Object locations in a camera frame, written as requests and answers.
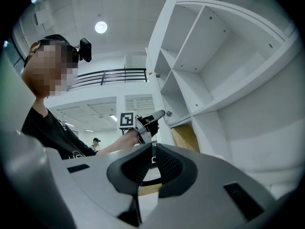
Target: black and white square marker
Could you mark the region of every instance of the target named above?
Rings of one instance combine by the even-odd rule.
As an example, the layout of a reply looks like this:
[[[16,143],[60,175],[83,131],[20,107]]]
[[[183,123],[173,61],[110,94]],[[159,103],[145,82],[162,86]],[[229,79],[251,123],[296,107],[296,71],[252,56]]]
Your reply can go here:
[[[120,115],[120,126],[119,128],[133,128],[135,127],[135,113],[126,112]]]

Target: person in white shirt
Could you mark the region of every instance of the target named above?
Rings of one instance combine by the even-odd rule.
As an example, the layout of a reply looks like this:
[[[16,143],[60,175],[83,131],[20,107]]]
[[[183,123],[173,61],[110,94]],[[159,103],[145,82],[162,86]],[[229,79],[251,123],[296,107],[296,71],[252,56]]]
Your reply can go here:
[[[100,151],[101,147],[99,146],[100,140],[98,138],[93,139],[93,145],[91,145],[90,148],[92,148],[94,151]]]

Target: black t-shirt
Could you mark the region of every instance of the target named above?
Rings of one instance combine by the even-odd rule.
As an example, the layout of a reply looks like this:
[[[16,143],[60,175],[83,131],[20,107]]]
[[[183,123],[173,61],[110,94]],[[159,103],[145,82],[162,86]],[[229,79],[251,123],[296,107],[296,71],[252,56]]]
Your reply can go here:
[[[48,111],[44,118],[35,109],[31,108],[23,124],[22,132],[37,138],[45,147],[55,148],[62,159],[96,154],[95,151],[79,140],[66,124],[61,123],[51,112]]]

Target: metal railing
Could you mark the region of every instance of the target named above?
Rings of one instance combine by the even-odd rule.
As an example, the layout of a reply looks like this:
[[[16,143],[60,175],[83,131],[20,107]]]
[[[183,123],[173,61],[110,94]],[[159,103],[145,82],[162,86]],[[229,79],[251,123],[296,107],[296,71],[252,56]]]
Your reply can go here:
[[[114,82],[145,81],[147,82],[145,68],[115,69],[96,71],[78,75],[68,86],[67,91],[89,85],[105,85]]]

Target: white ceiling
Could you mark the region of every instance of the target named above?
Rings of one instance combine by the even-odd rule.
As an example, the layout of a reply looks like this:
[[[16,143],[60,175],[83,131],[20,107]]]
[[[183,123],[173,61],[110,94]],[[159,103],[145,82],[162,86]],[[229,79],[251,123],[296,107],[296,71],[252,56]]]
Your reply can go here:
[[[144,51],[166,0],[40,0],[21,16],[29,44],[54,33],[72,45],[85,37],[92,54]],[[36,25],[34,13],[45,9],[48,19]],[[105,21],[108,30],[98,34],[94,26]]]
[[[117,129],[117,123],[110,118],[116,116],[116,100],[100,99],[95,103],[73,103],[69,107],[54,107],[50,111],[60,120],[75,125],[72,129],[82,131],[110,131]],[[132,98],[126,100],[126,110],[137,115],[147,116],[154,112],[153,98]]]

